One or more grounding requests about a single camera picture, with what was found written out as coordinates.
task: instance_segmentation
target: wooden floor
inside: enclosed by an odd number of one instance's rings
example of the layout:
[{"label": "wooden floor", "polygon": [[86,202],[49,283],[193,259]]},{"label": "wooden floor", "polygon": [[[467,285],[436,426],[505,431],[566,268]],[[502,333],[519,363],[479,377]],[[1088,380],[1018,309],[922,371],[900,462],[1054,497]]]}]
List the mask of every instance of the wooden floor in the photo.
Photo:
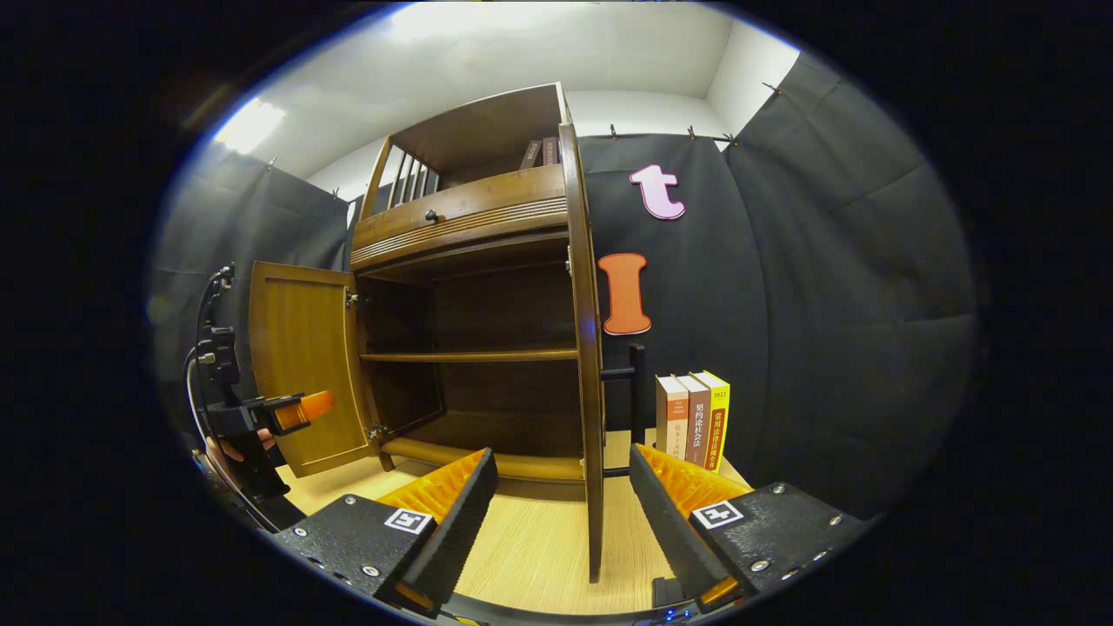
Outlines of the wooden floor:
[{"label": "wooden floor", "polygon": [[[646,443],[656,438],[646,431]],[[607,433],[604,467],[626,467],[630,432]],[[344,493],[377,498],[436,469],[395,457],[384,472],[377,458],[294,478],[287,498],[312,515]],[[741,480],[726,459],[720,473]],[[588,512],[582,485],[502,479],[460,576],[456,593],[503,606],[573,615],[652,608],[652,579],[672,570],[649,528],[630,479],[603,483],[603,556],[599,583],[588,583]]]}]

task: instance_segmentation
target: brown book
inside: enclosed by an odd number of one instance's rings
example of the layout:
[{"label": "brown book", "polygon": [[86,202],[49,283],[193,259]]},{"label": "brown book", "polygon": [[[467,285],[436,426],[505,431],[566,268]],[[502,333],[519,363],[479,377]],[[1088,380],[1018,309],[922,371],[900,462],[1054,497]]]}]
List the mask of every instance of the brown book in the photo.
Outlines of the brown book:
[{"label": "brown book", "polygon": [[518,169],[522,170],[533,167],[533,164],[538,162],[538,153],[540,150],[541,150],[541,141],[536,139],[530,141],[530,147],[525,148],[525,156],[522,157],[522,165],[520,165]]},{"label": "brown book", "polygon": [[544,140],[544,165],[556,163],[556,137],[545,137]]},{"label": "brown book", "polygon": [[677,376],[677,380],[688,390],[688,448],[684,460],[703,467],[707,461],[711,390],[692,376]]},{"label": "brown book", "polygon": [[684,458],[688,447],[688,390],[676,376],[657,376],[657,449]]}]

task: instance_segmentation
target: black metal stand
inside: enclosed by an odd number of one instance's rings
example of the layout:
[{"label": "black metal stand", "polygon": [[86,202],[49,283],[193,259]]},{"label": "black metal stand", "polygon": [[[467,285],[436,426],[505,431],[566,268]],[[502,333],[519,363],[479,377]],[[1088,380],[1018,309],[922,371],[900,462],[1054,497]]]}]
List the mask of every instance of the black metal stand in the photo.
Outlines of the black metal stand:
[{"label": "black metal stand", "polygon": [[[630,442],[646,444],[646,420],[641,419],[642,385],[646,384],[646,346],[640,343],[630,344],[630,365],[613,368],[599,372],[603,382],[615,380],[630,381]],[[630,476],[630,468],[611,468],[603,470],[603,478]]]}]

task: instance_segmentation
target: door hinge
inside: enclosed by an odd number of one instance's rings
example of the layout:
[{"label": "door hinge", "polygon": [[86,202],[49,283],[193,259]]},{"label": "door hinge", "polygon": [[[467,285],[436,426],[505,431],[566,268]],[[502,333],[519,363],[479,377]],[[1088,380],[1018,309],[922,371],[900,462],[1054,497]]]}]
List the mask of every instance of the door hinge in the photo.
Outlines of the door hinge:
[{"label": "door hinge", "polygon": [[383,424],[375,424],[371,428],[364,429],[364,434],[367,436],[367,442],[372,443],[375,441],[382,441],[386,433],[388,432],[386,427]]}]

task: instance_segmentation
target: yellow book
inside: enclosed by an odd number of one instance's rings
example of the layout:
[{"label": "yellow book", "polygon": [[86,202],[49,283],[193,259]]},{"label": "yellow book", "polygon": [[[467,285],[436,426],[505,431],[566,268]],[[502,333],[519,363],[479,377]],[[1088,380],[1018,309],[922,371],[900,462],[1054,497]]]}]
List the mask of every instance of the yellow book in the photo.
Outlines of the yellow book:
[{"label": "yellow book", "polygon": [[711,420],[707,429],[707,460],[703,468],[719,472],[722,444],[727,441],[727,413],[730,409],[730,383],[703,370],[692,378],[711,390]]}]

